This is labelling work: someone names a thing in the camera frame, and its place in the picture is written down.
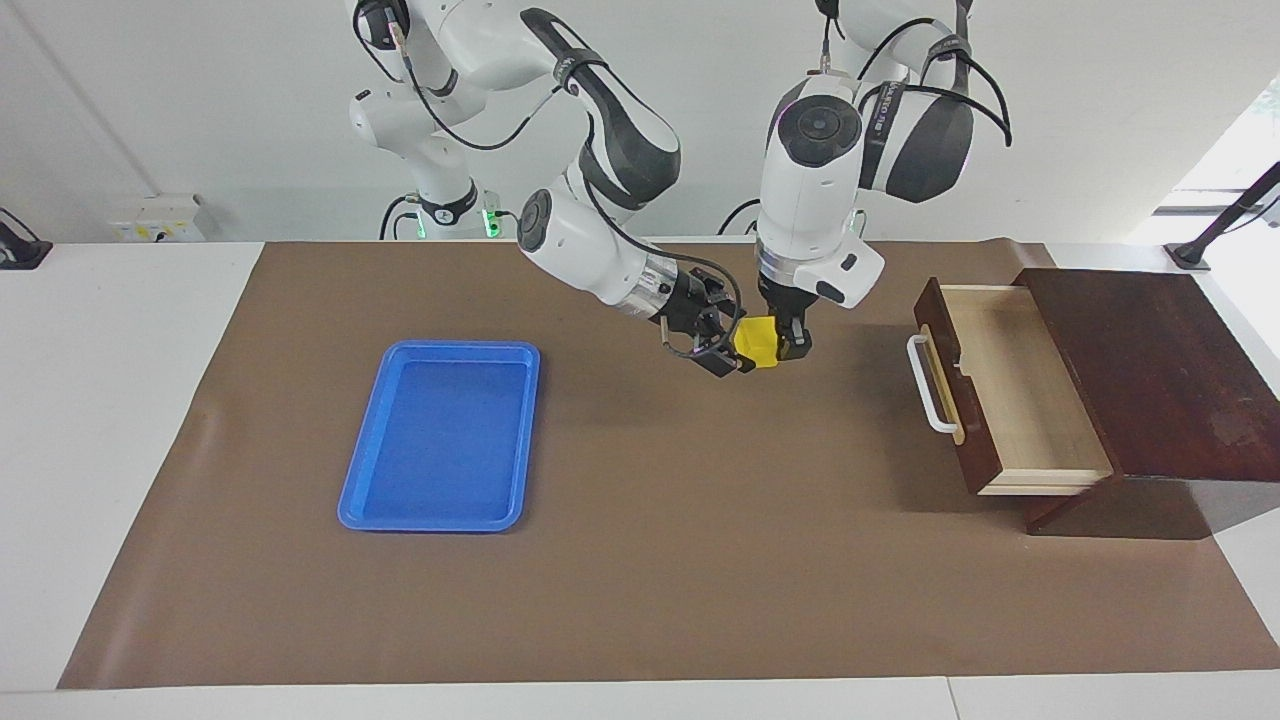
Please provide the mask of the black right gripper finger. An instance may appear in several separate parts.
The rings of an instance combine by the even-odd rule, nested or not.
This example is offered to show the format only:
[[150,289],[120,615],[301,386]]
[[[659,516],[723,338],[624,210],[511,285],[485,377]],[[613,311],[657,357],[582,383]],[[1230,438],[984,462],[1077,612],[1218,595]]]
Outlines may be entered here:
[[700,279],[701,325],[735,325],[744,316],[733,296],[733,287],[721,278]]
[[739,351],[736,334],[736,331],[726,331],[714,337],[695,334],[692,337],[694,346],[690,350],[690,360],[718,378],[732,373],[746,374],[754,372],[756,364]]

